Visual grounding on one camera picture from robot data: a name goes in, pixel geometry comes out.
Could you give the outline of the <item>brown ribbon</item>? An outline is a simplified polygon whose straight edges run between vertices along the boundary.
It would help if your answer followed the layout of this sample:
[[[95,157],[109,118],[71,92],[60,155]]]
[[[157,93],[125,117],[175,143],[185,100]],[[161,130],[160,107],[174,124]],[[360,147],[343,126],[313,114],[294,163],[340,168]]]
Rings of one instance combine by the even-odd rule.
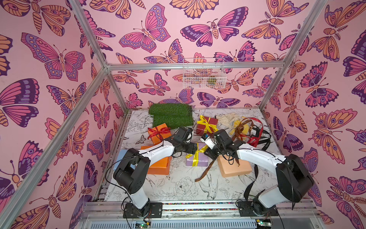
[[[210,123],[206,124],[206,128],[207,130],[198,129],[196,132],[201,137],[201,142],[206,144],[203,149],[204,154],[212,161],[202,175],[194,181],[201,181],[208,174],[215,161],[220,165],[223,177],[249,174],[252,171],[250,164],[241,160],[237,154],[237,150],[244,144],[244,141],[230,137],[225,130],[219,130]]]

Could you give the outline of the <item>large orange gift box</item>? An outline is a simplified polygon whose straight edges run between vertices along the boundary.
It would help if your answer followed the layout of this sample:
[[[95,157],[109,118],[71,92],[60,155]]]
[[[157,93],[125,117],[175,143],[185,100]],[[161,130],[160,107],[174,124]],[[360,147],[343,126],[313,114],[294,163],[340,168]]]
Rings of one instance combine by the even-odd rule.
[[[142,147],[140,152],[150,160],[147,174],[169,175],[172,160],[173,147]]]

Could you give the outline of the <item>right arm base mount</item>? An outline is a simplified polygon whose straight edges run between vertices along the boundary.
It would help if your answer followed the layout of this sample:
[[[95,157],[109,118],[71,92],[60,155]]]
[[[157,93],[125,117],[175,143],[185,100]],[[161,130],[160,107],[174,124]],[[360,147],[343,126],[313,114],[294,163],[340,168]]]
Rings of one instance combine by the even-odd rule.
[[[276,206],[263,207],[259,202],[237,200],[235,202],[241,217],[279,216]]]

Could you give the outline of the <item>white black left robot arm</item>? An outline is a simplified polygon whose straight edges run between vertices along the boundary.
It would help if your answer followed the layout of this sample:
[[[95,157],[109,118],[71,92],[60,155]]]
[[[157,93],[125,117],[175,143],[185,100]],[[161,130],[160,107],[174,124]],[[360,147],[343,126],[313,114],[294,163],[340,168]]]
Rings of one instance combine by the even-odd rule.
[[[131,148],[114,170],[114,180],[127,192],[132,207],[141,215],[146,215],[150,208],[150,200],[143,190],[148,169],[152,164],[176,153],[194,154],[197,146],[191,142],[192,136],[191,128],[180,127],[155,146],[145,150]]]

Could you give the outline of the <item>light blue gift box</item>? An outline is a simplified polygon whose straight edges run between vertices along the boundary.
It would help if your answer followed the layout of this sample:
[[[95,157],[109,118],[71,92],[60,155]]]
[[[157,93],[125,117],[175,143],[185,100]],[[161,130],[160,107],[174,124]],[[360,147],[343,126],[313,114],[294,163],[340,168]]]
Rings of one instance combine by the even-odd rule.
[[[128,149],[121,149],[120,150],[119,155],[118,155],[118,157],[116,159],[116,162],[114,164],[113,171],[115,171],[117,169],[117,167],[119,166],[121,161],[124,161],[125,157],[130,158],[130,159],[126,159],[126,161],[133,160],[134,156],[131,153],[128,156],[126,156],[127,151],[128,151]]]

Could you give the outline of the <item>peach gift box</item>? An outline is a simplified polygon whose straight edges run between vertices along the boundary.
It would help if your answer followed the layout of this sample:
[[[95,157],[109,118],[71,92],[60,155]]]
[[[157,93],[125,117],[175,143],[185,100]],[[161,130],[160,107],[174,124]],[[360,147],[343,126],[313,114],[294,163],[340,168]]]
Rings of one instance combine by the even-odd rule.
[[[235,177],[252,172],[252,166],[245,160],[239,159],[239,163],[234,160],[233,164],[229,164],[228,160],[225,160],[223,156],[219,156],[217,161],[222,177]]]

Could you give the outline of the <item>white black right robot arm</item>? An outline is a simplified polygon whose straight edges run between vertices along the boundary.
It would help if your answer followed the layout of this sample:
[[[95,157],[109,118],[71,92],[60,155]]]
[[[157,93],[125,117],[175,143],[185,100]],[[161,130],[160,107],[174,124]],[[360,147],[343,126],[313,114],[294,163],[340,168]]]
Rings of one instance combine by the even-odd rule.
[[[210,135],[203,134],[200,140],[208,146],[205,153],[211,159],[227,156],[230,159],[250,162],[255,167],[261,167],[276,175],[277,184],[261,191],[252,200],[251,210],[255,215],[263,216],[273,206],[285,201],[292,204],[300,202],[315,184],[297,155],[275,155],[244,141],[233,141],[225,130]]]

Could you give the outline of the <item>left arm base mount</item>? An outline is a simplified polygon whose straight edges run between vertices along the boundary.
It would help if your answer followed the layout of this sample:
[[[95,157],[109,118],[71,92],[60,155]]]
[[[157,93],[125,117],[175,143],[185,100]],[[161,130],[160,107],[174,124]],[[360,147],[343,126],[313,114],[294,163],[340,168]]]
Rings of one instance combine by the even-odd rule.
[[[142,209],[138,209],[132,203],[127,203],[124,206],[124,219],[134,218],[161,218],[163,212],[162,202],[147,202]]]

